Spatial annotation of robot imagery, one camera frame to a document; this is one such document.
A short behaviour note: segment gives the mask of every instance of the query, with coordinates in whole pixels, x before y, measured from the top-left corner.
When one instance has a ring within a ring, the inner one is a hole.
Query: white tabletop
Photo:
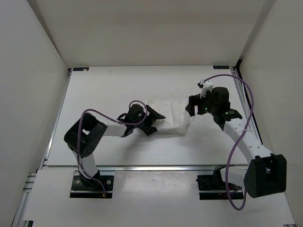
[[[282,227],[294,224],[284,193],[252,199],[242,211],[227,200],[201,201],[194,171],[116,171],[112,199],[69,198],[74,169],[37,173],[24,220],[33,227]]]
[[[74,71],[68,85],[47,165],[75,166],[76,159],[63,138],[83,110],[93,108],[116,118],[127,112],[128,104],[142,101],[184,100],[200,93],[197,83],[209,76],[228,73],[212,66],[90,67]],[[214,87],[226,87],[231,108],[243,110],[230,77],[215,78]],[[100,121],[102,117],[94,114]],[[103,137],[94,151],[99,166],[146,165],[222,165],[226,163],[233,141],[216,125],[210,114],[197,115],[186,136],[146,137],[142,131],[126,137]],[[247,164],[237,149],[233,164]]]

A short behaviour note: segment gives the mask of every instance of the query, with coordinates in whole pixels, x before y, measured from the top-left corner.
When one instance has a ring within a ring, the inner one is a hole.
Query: purple cable
[[[121,121],[115,120],[115,119],[113,119],[113,118],[110,118],[110,117],[108,117],[108,116],[106,116],[106,115],[104,115],[104,114],[102,114],[102,113],[100,113],[99,111],[94,110],[94,109],[87,109],[87,110],[83,111],[83,113],[82,113],[82,115],[81,115],[81,118],[80,118],[80,121],[79,121],[78,141],[77,141],[77,163],[78,163],[78,166],[80,166],[81,170],[83,171],[83,173],[85,174],[85,176],[86,176],[88,179],[91,179],[91,180],[93,180],[93,181],[96,181],[96,182],[98,182],[98,183],[101,185],[102,190],[103,190],[103,197],[104,197],[104,198],[106,198],[106,193],[105,193],[105,188],[104,188],[103,183],[102,183],[100,180],[98,180],[98,179],[96,179],[96,178],[93,178],[93,177],[91,177],[88,173],[86,173],[85,170],[84,170],[84,168],[83,168],[83,165],[82,165],[82,163],[81,163],[81,160],[80,160],[80,138],[81,138],[81,132],[82,132],[83,117],[84,117],[85,113],[87,113],[88,111],[92,111],[92,112],[95,112],[95,113],[100,114],[101,116],[103,116],[103,117],[109,119],[109,120],[112,121],[112,122],[116,122],[116,123],[118,123],[118,124],[133,125],[133,126],[135,126],[135,125],[141,124],[141,123],[145,120],[145,118],[146,118],[146,116],[147,116],[147,107],[146,107],[146,105],[145,105],[143,102],[141,102],[141,101],[139,101],[139,100],[133,100],[133,101],[129,104],[129,108],[131,107],[132,103],[134,103],[134,102],[141,103],[141,104],[144,106],[145,111],[146,111],[145,116],[144,116],[143,119],[142,119],[140,122],[138,122],[138,123],[125,123],[125,122],[121,122]]]
[[[243,133],[239,136],[239,138],[237,139],[237,141],[233,145],[232,150],[231,150],[231,152],[230,152],[230,154],[228,156],[227,163],[226,163],[226,171],[225,171],[225,188],[226,188],[226,194],[227,194],[228,200],[231,203],[232,207],[234,207],[236,210],[243,210],[243,208],[245,206],[245,202],[246,202],[247,191],[246,191],[246,189],[244,189],[244,199],[243,199],[242,205],[240,207],[236,207],[236,205],[232,201],[231,192],[230,192],[229,186],[228,186],[228,170],[229,170],[229,166],[230,166],[230,163],[231,163],[231,160],[232,160],[232,155],[235,152],[235,149],[238,146],[238,144],[240,143],[241,139],[244,137],[244,135],[246,133],[246,129],[248,128],[248,125],[250,123],[250,120],[251,120],[251,117],[252,117],[252,114],[253,114],[253,110],[254,110],[254,96],[252,94],[252,90],[251,90],[250,86],[248,85],[248,83],[246,83],[244,80],[242,80],[241,78],[236,77],[234,75],[230,75],[230,74],[218,74],[218,75],[211,76],[211,77],[205,79],[204,82],[207,81],[207,80],[216,78],[216,77],[223,77],[223,76],[233,77],[233,78],[236,78],[236,79],[240,80],[247,87],[247,89],[248,89],[248,91],[250,93],[250,98],[251,98],[250,114],[248,115],[247,122],[246,122],[246,124],[244,126]]]

